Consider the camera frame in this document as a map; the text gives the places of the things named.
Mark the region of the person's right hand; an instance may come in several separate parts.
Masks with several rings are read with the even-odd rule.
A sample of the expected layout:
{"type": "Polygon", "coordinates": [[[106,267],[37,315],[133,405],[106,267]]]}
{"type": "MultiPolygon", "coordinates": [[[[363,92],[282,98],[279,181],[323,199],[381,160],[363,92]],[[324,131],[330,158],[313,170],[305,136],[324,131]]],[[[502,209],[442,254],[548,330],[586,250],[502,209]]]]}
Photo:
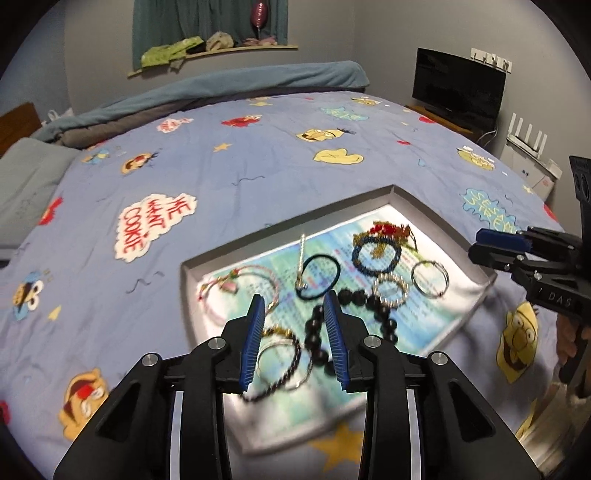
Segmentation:
{"type": "Polygon", "coordinates": [[[578,334],[580,322],[559,314],[556,322],[557,340],[556,352],[559,363],[564,366],[568,360],[574,359],[578,354],[579,347],[576,345],[578,337],[583,340],[590,339],[590,328],[584,327],[581,334],[578,334]]]}

